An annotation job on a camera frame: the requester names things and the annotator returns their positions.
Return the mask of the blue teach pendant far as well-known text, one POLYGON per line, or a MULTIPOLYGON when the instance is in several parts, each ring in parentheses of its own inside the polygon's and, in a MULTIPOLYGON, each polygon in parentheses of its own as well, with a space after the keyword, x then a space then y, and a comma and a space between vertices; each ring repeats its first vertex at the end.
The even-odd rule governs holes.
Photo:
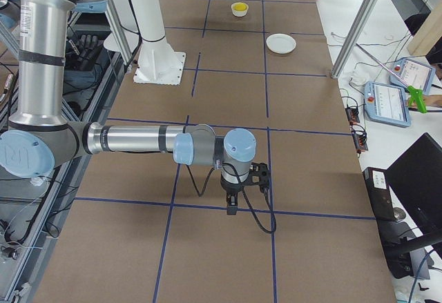
POLYGON ((390 83, 404 88, 399 81, 400 77, 408 85, 421 89, 424 95, 428 95, 436 74, 436 69, 429 64, 421 63, 409 58, 402 58, 394 62, 392 71, 395 77, 390 75, 390 83))

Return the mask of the black computer monitor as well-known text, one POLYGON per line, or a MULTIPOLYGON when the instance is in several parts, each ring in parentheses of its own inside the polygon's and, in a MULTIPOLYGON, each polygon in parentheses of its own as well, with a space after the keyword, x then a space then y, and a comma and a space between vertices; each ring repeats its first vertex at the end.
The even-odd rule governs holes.
POLYGON ((385 174, 423 233, 441 228, 441 146, 433 137, 423 133, 385 174))

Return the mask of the black desktop box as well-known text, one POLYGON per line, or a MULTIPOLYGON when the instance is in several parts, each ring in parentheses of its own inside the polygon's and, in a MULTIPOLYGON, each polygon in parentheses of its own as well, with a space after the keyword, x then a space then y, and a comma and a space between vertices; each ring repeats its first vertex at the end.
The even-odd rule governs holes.
POLYGON ((405 222, 405 211, 393 206, 385 171, 367 167, 363 177, 390 272, 396 279, 412 276, 428 280, 427 264, 419 266, 425 256, 425 243, 405 222))

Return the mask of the small white bowl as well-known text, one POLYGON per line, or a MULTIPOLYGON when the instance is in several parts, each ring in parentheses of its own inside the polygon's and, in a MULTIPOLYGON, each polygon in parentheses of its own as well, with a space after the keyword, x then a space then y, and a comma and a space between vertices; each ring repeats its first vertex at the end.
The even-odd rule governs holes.
POLYGON ((231 12, 235 17, 245 17, 248 13, 249 6, 244 2, 235 2, 231 4, 231 12))

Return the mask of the orange circuit board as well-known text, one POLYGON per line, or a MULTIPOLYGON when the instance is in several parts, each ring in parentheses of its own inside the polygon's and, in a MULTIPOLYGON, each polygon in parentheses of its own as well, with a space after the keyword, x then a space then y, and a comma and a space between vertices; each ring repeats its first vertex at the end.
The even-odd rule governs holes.
POLYGON ((358 107, 348 106, 345 108, 345 113, 347 115, 347 119, 350 124, 359 124, 360 123, 358 107))
POLYGON ((355 130, 352 132, 352 137, 354 140, 354 145, 356 152, 361 154, 362 152, 368 151, 367 146, 367 134, 363 131, 355 130))

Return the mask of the aluminium frame post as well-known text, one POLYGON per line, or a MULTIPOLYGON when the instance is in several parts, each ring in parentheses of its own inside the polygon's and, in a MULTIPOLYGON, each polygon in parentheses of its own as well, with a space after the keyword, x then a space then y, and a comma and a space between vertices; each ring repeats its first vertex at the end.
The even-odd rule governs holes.
POLYGON ((351 55, 351 52, 356 45, 356 42, 358 41, 358 38, 360 37, 377 1, 378 0, 363 0, 331 70, 331 78, 337 79, 343 71, 343 68, 345 67, 345 64, 347 63, 347 60, 349 59, 349 56, 351 55))

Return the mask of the yellow lemon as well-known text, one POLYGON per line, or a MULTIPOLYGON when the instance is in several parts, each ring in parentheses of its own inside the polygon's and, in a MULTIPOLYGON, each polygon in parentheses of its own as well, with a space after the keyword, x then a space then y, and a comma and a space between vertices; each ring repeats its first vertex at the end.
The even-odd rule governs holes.
POLYGON ((232 8, 237 11, 245 11, 247 9, 247 4, 245 3, 235 3, 232 8))

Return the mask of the orange circuit board upper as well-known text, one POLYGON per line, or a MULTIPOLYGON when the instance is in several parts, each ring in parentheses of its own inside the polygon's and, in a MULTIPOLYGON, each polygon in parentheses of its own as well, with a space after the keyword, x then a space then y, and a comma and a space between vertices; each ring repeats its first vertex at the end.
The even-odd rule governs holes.
POLYGON ((345 108, 345 113, 347 115, 347 119, 350 124, 359 124, 360 123, 358 107, 348 106, 345 108))

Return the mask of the blue teach pendant near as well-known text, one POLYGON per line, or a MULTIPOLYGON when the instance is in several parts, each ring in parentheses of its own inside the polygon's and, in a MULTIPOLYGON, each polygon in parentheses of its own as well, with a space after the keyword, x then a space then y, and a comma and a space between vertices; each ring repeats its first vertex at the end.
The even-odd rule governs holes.
POLYGON ((398 127, 410 127, 405 91, 398 86, 369 81, 364 86, 365 112, 372 120, 398 127))

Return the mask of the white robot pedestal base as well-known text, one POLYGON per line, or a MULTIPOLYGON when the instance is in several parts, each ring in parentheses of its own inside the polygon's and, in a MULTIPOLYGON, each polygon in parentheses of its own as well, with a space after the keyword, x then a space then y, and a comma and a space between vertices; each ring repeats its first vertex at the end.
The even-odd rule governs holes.
POLYGON ((180 84, 186 54, 168 43, 160 0, 131 0, 142 38, 134 82, 139 84, 180 84))

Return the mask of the white round plate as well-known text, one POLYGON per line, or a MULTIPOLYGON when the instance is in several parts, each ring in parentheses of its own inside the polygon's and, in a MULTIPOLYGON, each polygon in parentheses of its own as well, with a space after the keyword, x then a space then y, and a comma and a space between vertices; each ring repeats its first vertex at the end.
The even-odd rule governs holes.
POLYGON ((266 45, 270 51, 279 55, 285 55, 295 50, 297 43, 290 35, 276 33, 266 38, 266 45))

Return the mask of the orange circuit board lower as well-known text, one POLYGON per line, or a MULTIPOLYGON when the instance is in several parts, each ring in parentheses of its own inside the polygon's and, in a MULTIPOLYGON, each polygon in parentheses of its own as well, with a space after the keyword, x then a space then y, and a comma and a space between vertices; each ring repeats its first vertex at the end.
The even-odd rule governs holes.
POLYGON ((367 146, 367 134, 363 131, 355 130, 352 132, 352 137, 354 140, 354 145, 356 152, 361 154, 362 152, 368 151, 367 146))

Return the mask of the blue teach pendant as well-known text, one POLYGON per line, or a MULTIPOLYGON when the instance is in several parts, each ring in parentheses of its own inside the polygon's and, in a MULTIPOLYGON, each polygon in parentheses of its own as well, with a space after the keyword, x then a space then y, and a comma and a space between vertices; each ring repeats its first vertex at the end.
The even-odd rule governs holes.
POLYGON ((398 86, 369 81, 364 86, 365 112, 372 120, 398 127, 410 127, 405 91, 398 86))
POLYGON ((392 71, 395 77, 390 75, 390 83, 404 88, 399 81, 400 77, 408 85, 421 89, 424 95, 428 95, 436 74, 436 69, 429 64, 421 63, 409 58, 402 58, 394 62, 392 71))

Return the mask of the green plastic grabber tool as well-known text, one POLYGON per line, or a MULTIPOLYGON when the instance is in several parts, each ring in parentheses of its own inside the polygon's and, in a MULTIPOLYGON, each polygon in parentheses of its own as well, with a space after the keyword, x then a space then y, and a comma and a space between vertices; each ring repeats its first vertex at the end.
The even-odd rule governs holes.
POLYGON ((421 89, 416 89, 414 86, 407 86, 410 98, 408 99, 407 106, 409 108, 415 107, 420 113, 427 113, 427 108, 423 99, 423 91, 421 89))

